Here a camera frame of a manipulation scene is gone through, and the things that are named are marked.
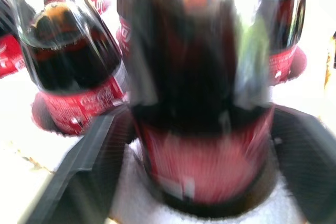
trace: cola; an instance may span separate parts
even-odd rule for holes
[[[119,14],[120,28],[117,31],[116,37],[124,56],[127,56],[130,53],[131,5],[132,0],[117,0],[117,12]]]
[[[24,66],[13,12],[7,0],[0,0],[0,78]]]
[[[55,124],[64,133],[79,134],[122,98],[125,72],[100,16],[75,15],[69,5],[46,5],[28,27],[29,42],[23,40],[22,49]]]
[[[271,83],[285,80],[301,38],[306,0],[260,0],[270,40]]]
[[[106,29],[103,22],[96,25],[83,15],[80,22],[88,24],[90,37],[84,36],[66,3],[47,5],[35,19],[28,30],[33,42],[23,42],[23,49],[33,59],[28,69],[34,71],[33,81],[40,88],[56,94],[87,91],[101,84],[120,64],[118,52],[100,30]]]
[[[199,216],[242,213],[274,182],[247,196],[269,162],[268,40],[235,2],[131,1],[130,103],[149,189]]]

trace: glass bottle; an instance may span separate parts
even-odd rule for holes
[[[123,96],[119,48],[91,0],[9,0],[32,81],[55,124],[81,134]]]
[[[276,169],[259,0],[118,3],[132,29],[124,60],[149,190],[202,217],[260,204]]]
[[[270,82],[286,81],[300,41],[306,0],[260,0],[259,15],[270,39]]]
[[[24,67],[12,9],[7,0],[0,0],[0,78]]]
[[[131,42],[131,0],[117,0],[117,12],[119,15],[120,28],[117,32],[117,40],[123,56],[127,57],[130,53]]]

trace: dark soda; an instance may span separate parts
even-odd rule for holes
[[[259,13],[268,30],[272,54],[299,42],[305,11],[306,0],[261,0]]]
[[[24,67],[12,9],[7,0],[0,0],[0,78]]]
[[[130,53],[131,43],[131,15],[132,0],[117,0],[117,13],[119,14],[120,28],[117,31],[117,40],[122,50],[123,56]]]
[[[269,73],[272,85],[286,81],[301,38],[306,0],[260,0],[270,43]]]
[[[272,121],[262,95],[266,32],[253,33],[263,23],[243,33],[235,0],[133,0],[130,8],[130,103],[150,180],[166,203],[191,214],[230,215],[237,198],[245,206],[237,212],[250,209]],[[265,181],[268,194],[274,180]]]
[[[94,24],[85,14],[80,29],[66,3],[52,3],[29,27],[29,42],[23,41],[27,68],[42,90],[74,94],[90,90],[105,80],[120,64],[117,50],[103,21]]]

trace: red label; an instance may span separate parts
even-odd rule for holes
[[[25,68],[20,44],[12,35],[0,39],[0,78]]]
[[[119,17],[119,21],[120,28],[117,31],[117,40],[119,41],[122,54],[128,56],[130,54],[131,26],[122,17]]]
[[[269,57],[269,74],[272,85],[276,85],[287,79],[296,48],[297,45]]]
[[[123,99],[123,79],[120,69],[101,86],[76,95],[60,96],[41,92],[50,115],[58,128],[66,134],[81,134],[90,125],[91,119],[119,105]]]
[[[266,160],[273,111],[244,129],[214,139],[181,137],[141,125],[153,178],[167,193],[201,204],[239,195]]]
[[[100,15],[105,12],[106,7],[103,0],[92,0],[92,2]]]

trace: coca-cola logo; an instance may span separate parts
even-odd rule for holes
[[[131,28],[125,24],[121,24],[121,38],[126,43],[131,39]]]
[[[0,45],[0,54],[2,54],[4,51],[6,51],[7,44],[1,44]]]
[[[84,97],[82,97],[80,99],[80,104],[82,106],[86,106],[88,104],[100,104],[109,99],[113,99],[111,87],[104,87],[97,93],[94,93],[92,95],[85,95]]]
[[[99,14],[102,14],[104,11],[104,1],[103,0],[93,0],[93,2]]]
[[[17,70],[21,70],[24,69],[26,67],[25,61],[23,60],[23,58],[21,56],[16,57],[14,60],[14,66]]]
[[[10,61],[8,58],[0,58],[0,67],[1,68],[8,68],[10,67]]]

